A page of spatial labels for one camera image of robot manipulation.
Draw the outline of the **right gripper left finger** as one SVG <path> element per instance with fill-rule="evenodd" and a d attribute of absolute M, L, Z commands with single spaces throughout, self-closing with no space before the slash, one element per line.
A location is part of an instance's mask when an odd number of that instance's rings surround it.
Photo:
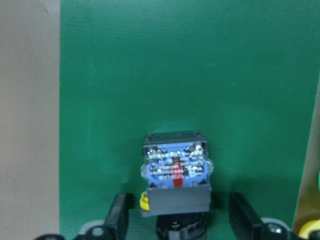
<path fill-rule="evenodd" d="M 129 211 L 133 206 L 133 194 L 116 194 L 105 219 L 86 222 L 82 225 L 74 239 L 125 240 L 129 228 Z"/>

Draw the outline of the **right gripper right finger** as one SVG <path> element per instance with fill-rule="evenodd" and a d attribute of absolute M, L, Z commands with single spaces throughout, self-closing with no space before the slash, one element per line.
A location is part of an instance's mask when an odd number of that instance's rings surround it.
<path fill-rule="evenodd" d="M 281 220 L 260 217 L 239 192 L 229 194 L 229 223 L 237 240 L 301 240 Z"/>

